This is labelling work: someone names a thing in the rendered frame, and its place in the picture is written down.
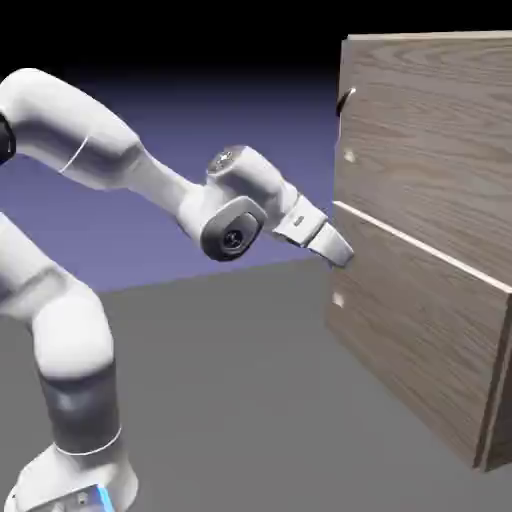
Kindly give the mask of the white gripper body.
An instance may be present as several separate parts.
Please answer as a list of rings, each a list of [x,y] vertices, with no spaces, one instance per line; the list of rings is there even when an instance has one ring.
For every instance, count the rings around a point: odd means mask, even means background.
[[[354,256],[353,248],[329,222],[313,236],[307,249],[337,268],[344,268]]]

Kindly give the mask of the wide wooden cabinet door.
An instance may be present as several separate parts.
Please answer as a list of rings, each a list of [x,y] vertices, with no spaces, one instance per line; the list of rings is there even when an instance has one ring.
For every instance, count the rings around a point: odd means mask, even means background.
[[[512,465],[512,284],[347,204],[333,220],[355,254],[331,331],[469,466]]]

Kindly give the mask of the wooden cabinet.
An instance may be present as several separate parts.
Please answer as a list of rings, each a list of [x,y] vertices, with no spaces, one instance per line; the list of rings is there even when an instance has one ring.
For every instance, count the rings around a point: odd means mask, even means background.
[[[512,284],[512,31],[348,38],[334,207]]]

